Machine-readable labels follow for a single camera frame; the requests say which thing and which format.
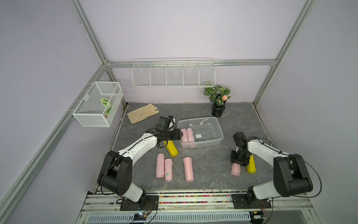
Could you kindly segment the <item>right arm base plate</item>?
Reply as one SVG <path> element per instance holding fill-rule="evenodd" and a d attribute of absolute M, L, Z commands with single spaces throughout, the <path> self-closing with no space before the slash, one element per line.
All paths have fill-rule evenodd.
<path fill-rule="evenodd" d="M 244 194 L 233 194 L 230 200 L 233 203 L 234 209 L 264 210 L 272 208 L 269 199 L 256 199 L 255 197 L 249 199 L 248 196 Z"/>

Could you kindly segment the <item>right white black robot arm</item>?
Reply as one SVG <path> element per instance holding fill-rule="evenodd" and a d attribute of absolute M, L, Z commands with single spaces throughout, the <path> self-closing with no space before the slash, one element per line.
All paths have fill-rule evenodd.
<path fill-rule="evenodd" d="M 256 155 L 273 168 L 271 181 L 248 188 L 248 202 L 279 197 L 310 198 L 302 194 L 313 191 L 307 167 L 314 168 L 301 155 L 285 153 L 258 137 L 247 137 L 243 132 L 236 132 L 233 140 L 236 149 L 231 152 L 232 164 L 248 167 L 252 163 L 251 157 Z"/>

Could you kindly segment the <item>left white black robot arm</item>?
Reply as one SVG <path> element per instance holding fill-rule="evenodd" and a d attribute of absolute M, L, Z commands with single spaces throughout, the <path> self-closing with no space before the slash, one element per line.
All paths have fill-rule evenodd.
<path fill-rule="evenodd" d="M 145 202 L 145 191 L 132 181 L 132 167 L 146 152 L 163 141 L 180 140 L 183 133 L 176 128 L 160 132 L 147 130 L 130 146 L 116 152 L 109 151 L 103 161 L 97 182 L 99 186 L 134 203 Z"/>

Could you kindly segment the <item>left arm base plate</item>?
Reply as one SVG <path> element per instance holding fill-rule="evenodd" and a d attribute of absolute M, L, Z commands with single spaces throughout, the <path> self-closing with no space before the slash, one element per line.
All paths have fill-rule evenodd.
<path fill-rule="evenodd" d="M 120 205 L 121 211 L 156 211 L 158 209 L 159 196 L 143 196 L 138 202 L 124 198 Z"/>

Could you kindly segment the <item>clear plastic storage box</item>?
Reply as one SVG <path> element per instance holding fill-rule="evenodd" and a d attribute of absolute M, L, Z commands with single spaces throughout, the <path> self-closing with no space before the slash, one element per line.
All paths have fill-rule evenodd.
<path fill-rule="evenodd" d="M 223 139 L 221 125 L 216 117 L 204 117 L 180 120 L 178 128 L 191 128 L 195 137 L 195 148 L 218 145 Z"/>

